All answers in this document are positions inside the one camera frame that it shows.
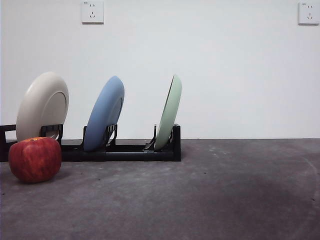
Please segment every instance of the blue plate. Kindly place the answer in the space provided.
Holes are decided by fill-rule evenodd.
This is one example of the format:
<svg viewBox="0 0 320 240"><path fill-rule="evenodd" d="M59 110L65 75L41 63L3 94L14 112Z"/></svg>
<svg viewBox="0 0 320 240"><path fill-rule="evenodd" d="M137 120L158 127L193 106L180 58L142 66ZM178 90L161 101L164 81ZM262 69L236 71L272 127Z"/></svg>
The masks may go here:
<svg viewBox="0 0 320 240"><path fill-rule="evenodd" d="M101 147L106 127L118 122L124 98L124 84L117 76L113 76L104 85L92 109L84 135L84 151L94 151Z"/></svg>

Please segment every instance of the wall socket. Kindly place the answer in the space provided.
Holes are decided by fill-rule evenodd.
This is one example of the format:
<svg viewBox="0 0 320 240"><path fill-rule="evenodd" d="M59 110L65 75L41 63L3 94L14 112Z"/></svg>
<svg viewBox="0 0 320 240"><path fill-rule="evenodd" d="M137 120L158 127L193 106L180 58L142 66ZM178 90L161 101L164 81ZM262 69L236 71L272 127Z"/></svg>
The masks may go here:
<svg viewBox="0 0 320 240"><path fill-rule="evenodd" d="M320 23L320 2L302 1L299 7L299 25L318 25Z"/></svg>
<svg viewBox="0 0 320 240"><path fill-rule="evenodd" d="M105 22L104 2L84 1L81 15L83 24L103 24Z"/></svg>

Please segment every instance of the white plate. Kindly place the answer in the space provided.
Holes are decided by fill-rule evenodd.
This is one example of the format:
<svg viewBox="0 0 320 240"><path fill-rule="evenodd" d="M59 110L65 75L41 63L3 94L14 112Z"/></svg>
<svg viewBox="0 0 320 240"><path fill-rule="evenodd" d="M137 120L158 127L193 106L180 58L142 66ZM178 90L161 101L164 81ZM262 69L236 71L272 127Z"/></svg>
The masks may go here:
<svg viewBox="0 0 320 240"><path fill-rule="evenodd" d="M161 150L167 144L170 138L179 108L181 91L182 83L179 77L174 75L162 112L159 128L155 137L155 150Z"/></svg>
<svg viewBox="0 0 320 240"><path fill-rule="evenodd" d="M69 106L65 81L54 72L38 76L26 91L16 118L16 138L22 141L39 137L42 126L63 124ZM47 137L56 138L58 132Z"/></svg>

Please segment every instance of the white wall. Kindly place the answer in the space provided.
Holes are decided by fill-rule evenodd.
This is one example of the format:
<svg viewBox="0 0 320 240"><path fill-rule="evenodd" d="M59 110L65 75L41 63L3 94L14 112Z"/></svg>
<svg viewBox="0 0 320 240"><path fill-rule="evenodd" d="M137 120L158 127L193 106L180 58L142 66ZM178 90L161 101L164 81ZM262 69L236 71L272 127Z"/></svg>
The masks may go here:
<svg viewBox="0 0 320 240"><path fill-rule="evenodd" d="M118 75L119 138L150 138L176 73L183 138L320 138L320 26L297 25L297 0L104 2L105 24L82 25L81 0L1 1L2 124L54 71L69 88L64 138L81 138Z"/></svg>

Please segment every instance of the electrical outlet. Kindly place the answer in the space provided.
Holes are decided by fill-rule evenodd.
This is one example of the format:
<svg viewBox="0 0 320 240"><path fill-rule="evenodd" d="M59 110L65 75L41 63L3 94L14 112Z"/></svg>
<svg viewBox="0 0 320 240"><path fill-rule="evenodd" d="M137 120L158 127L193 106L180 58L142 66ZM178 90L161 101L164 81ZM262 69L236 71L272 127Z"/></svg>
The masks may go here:
<svg viewBox="0 0 320 240"><path fill-rule="evenodd" d="M84 1L82 3L82 23L103 24L104 12L103 1Z"/></svg>
<svg viewBox="0 0 320 240"><path fill-rule="evenodd" d="M320 23L320 3L299 2L299 25L318 25Z"/></svg>

